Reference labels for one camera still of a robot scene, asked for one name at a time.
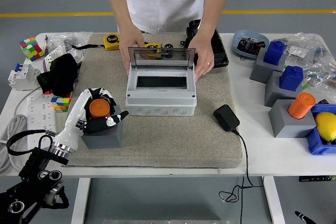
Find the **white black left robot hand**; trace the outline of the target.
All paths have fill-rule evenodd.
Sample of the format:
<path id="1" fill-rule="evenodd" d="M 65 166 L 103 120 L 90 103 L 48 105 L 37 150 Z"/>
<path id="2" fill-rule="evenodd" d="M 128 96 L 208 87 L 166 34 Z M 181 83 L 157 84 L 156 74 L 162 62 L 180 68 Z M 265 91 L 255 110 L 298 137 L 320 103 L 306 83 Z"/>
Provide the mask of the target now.
<path id="1" fill-rule="evenodd" d="M 108 103 L 108 115 L 93 119 L 89 106 L 99 99 Z M 85 89 L 73 105 L 65 121 L 64 129 L 55 136 L 52 148 L 73 153 L 77 150 L 79 139 L 83 134 L 101 132 L 115 127 L 129 114 L 128 111 L 123 111 L 115 115 L 116 105 L 108 90 L 104 88 Z"/>

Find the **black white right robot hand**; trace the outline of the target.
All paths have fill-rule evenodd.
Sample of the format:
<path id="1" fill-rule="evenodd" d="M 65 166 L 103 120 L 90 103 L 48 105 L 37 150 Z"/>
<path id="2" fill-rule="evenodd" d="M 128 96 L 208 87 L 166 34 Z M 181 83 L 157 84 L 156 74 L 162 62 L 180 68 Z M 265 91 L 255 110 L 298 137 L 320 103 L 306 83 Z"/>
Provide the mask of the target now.
<path id="1" fill-rule="evenodd" d="M 307 217 L 306 215 L 298 212 L 298 211 L 295 211 L 295 215 L 300 218 L 304 223 L 306 224 L 316 224 L 315 221 L 313 221 L 312 219 L 310 219 L 309 217 Z"/>

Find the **person's left hand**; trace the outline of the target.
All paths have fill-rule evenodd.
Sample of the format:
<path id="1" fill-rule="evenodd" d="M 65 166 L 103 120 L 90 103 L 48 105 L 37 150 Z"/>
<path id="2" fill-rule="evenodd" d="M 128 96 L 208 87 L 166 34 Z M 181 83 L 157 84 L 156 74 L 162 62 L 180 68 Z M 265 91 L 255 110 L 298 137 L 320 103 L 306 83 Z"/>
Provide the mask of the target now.
<path id="1" fill-rule="evenodd" d="M 195 37 L 191 40 L 189 48 L 194 48 L 198 55 L 195 67 L 195 80 L 207 74 L 214 66 L 214 53 L 211 39 L 214 32 L 199 29 Z"/>

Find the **person's right hand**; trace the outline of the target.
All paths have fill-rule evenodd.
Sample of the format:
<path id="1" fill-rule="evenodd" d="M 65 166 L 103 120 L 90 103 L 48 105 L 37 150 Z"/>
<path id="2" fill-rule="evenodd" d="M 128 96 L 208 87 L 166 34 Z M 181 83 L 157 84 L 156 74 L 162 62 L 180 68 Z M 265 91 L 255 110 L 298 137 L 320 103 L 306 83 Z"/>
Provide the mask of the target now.
<path id="1" fill-rule="evenodd" d="M 142 32 L 138 29 L 125 30 L 120 32 L 120 52 L 124 68 L 129 75 L 131 66 L 131 57 L 129 53 L 130 47 L 145 47 L 144 38 Z"/>

